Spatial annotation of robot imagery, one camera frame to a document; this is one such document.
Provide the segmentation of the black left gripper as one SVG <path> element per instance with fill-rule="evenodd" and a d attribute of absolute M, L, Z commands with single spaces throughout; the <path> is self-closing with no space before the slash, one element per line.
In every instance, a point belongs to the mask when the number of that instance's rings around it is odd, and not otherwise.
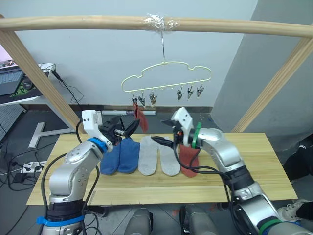
<path fill-rule="evenodd" d="M 109 118 L 99 128 L 100 132 L 113 144 L 118 145 L 122 141 L 122 137 L 129 138 L 138 128 L 139 120 L 134 120 L 125 129 L 124 124 L 120 122 L 121 115 Z"/>

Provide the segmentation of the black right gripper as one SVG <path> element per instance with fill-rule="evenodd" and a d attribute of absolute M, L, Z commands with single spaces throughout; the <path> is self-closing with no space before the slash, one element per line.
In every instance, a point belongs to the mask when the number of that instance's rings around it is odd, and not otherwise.
<path fill-rule="evenodd" d="M 173 147 L 173 145 L 178 146 L 179 144 L 183 143 L 184 133 L 182 130 L 182 126 L 179 123 L 175 123 L 170 119 L 162 120 L 161 123 L 172 127 L 173 141 L 168 140 L 165 137 L 152 136 L 151 139 L 153 141 L 166 147 Z"/>

